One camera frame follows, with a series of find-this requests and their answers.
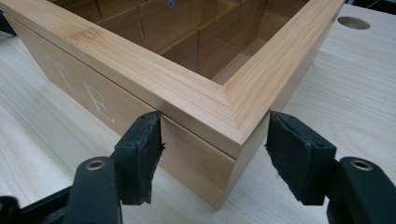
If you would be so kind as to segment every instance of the bamboo box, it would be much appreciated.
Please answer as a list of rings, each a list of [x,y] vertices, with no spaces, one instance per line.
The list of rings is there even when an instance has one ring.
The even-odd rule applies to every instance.
[[[50,81],[122,135],[163,113],[161,167],[220,209],[343,0],[0,0]]]

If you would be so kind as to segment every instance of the wooden frame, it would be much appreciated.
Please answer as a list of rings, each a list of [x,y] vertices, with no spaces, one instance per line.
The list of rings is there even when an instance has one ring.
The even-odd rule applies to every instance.
[[[142,112],[162,111],[160,165],[220,208],[265,137],[269,111],[288,101],[343,3],[304,2],[287,22],[288,13],[264,12],[263,21],[286,24],[223,85],[46,0],[0,0],[0,8],[48,78],[117,133]]]

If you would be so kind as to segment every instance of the light wood tabletop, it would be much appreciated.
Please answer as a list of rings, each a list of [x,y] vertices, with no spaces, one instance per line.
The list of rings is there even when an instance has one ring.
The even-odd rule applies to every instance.
[[[345,5],[285,113],[364,158],[396,183],[396,17]],[[78,165],[108,156],[120,137],[47,80],[18,37],[0,33],[0,195],[25,206],[72,184]],[[260,147],[219,211],[161,168],[152,204],[124,206],[125,223],[327,223],[326,206],[303,206]]]

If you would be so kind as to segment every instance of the wooden box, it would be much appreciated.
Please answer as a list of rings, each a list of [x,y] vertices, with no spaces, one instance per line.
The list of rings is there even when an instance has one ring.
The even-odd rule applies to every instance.
[[[161,167],[219,209],[343,3],[0,0],[0,8],[49,80],[117,133],[162,111]]]

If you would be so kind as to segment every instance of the wooden table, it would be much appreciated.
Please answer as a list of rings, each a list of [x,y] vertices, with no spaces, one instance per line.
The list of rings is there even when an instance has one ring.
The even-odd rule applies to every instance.
[[[396,17],[344,6],[284,112],[396,183]],[[120,137],[50,83],[17,37],[0,34],[0,195],[21,206],[69,186],[77,166],[109,155]],[[152,205],[124,206],[125,223],[326,223],[326,206],[302,206],[261,147],[216,212],[161,168]]]

